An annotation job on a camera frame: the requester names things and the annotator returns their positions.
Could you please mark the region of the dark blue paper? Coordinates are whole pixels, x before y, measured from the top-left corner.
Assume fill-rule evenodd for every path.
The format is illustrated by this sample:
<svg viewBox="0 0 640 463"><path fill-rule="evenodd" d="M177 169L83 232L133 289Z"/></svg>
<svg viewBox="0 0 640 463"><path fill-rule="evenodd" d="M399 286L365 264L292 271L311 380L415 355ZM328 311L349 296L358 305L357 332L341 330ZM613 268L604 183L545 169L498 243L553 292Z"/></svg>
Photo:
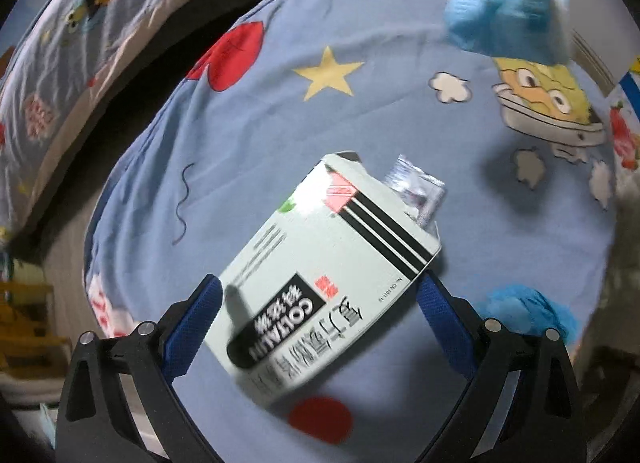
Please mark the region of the dark blue paper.
<svg viewBox="0 0 640 463"><path fill-rule="evenodd" d="M554 329L567 346L578 339L580 323L574 313L525 285L512 284L493 290L475 303L474 309L483 319L497 319L514 333L541 336Z"/></svg>

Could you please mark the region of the blue cartoon duvet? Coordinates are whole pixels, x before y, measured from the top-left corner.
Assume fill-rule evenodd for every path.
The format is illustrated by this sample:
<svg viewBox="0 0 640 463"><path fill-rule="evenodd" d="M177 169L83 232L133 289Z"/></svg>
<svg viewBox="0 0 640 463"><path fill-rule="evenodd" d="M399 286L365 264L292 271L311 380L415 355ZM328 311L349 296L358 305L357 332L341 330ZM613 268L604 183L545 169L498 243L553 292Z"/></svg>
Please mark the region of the blue cartoon duvet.
<svg viewBox="0 0 640 463"><path fill-rule="evenodd" d="M107 90L191 0L50 0L1 84L1 242L36 203Z"/></svg>

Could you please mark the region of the wooden nightstand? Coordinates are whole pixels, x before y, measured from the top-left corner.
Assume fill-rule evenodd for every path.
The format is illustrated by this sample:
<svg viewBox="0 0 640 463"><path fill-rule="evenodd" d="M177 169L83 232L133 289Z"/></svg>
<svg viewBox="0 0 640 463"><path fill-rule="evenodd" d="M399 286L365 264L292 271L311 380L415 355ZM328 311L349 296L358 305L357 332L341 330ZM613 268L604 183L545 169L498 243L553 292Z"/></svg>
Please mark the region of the wooden nightstand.
<svg viewBox="0 0 640 463"><path fill-rule="evenodd" d="M70 340L54 332L50 284L1 282L1 372L14 379L66 374Z"/></svg>

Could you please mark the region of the blue cartoon pillow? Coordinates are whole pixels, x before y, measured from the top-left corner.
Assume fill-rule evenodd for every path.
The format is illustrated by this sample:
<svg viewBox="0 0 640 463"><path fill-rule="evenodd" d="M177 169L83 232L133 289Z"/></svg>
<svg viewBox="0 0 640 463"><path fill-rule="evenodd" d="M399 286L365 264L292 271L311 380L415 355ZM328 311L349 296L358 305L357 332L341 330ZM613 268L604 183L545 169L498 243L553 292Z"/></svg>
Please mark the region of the blue cartoon pillow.
<svg viewBox="0 0 640 463"><path fill-rule="evenodd" d="M580 67L540 68L450 44L446 0L265 0L254 64L216 90L182 81L116 163L90 220L85 276L134 320L158 318L221 273L323 156L360 155L383 177L399 156L442 179L436 215L448 289L484 301L521 284L570 316L577 348L613 241L613 149L570 151L506 124L514 90L608 124Z"/></svg>

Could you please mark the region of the blue face mask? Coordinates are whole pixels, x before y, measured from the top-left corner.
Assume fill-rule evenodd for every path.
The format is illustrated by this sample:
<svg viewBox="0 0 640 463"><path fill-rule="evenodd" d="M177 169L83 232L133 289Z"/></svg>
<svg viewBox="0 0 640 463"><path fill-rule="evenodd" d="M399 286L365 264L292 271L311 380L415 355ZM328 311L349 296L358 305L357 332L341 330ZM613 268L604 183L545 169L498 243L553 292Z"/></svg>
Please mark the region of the blue face mask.
<svg viewBox="0 0 640 463"><path fill-rule="evenodd" d="M468 52L567 64L572 53L570 0L448 0L450 40Z"/></svg>

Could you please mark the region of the white coltalin medicine box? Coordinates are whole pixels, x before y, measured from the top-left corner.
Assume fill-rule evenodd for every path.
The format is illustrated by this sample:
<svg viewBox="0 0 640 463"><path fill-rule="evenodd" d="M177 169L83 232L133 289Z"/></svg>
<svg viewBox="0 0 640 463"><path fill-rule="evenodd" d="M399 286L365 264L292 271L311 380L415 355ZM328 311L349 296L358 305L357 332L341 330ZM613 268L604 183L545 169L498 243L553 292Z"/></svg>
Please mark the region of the white coltalin medicine box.
<svg viewBox="0 0 640 463"><path fill-rule="evenodd" d="M205 344L267 408L366 333L439 253L357 154L324 156L233 258Z"/></svg>

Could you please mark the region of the silver medicine sachet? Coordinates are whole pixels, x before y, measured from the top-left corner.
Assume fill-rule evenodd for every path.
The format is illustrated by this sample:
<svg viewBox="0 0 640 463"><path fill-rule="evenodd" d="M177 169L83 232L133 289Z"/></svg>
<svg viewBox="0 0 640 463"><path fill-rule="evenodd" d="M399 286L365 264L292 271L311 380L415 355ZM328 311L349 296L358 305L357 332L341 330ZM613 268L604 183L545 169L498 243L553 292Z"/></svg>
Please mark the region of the silver medicine sachet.
<svg viewBox="0 0 640 463"><path fill-rule="evenodd" d="M422 229L431 226L444 202L446 184L411 163L402 154L386 175L384 184L405 204L405 213Z"/></svg>

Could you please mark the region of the strawberry printed paper sheet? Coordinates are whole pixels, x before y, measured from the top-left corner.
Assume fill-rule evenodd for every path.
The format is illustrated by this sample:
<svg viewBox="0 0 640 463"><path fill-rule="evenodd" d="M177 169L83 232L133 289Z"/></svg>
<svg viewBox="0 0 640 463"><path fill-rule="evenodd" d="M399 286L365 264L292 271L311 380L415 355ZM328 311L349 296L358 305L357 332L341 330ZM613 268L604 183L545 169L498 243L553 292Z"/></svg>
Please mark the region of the strawberry printed paper sheet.
<svg viewBox="0 0 640 463"><path fill-rule="evenodd" d="M639 74L640 57L635 56L628 71L608 95L613 148L621 173L639 171Z"/></svg>

